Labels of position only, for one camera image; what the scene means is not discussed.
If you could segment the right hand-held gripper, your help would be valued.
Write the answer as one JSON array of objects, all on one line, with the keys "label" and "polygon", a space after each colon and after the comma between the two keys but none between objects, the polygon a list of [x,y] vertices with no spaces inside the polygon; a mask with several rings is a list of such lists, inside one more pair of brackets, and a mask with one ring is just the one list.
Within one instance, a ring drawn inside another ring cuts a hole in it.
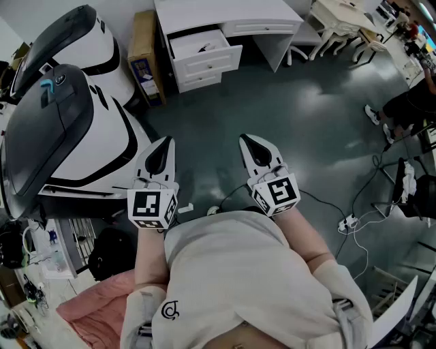
[{"label": "right hand-held gripper", "polygon": [[251,197],[265,215],[272,217],[298,204],[300,192],[295,174],[289,172],[288,165],[273,143],[259,136],[241,134],[239,147],[250,176],[247,185]]}]

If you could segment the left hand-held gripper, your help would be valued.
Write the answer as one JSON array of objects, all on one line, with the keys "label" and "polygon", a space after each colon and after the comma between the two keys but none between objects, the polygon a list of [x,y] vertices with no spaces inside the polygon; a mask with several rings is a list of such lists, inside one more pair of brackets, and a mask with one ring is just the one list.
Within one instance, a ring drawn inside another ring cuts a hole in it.
[{"label": "left hand-held gripper", "polygon": [[127,212],[139,229],[168,229],[178,204],[179,184],[176,176],[176,147],[171,136],[151,143],[139,156],[135,166],[135,183],[127,191]]}]

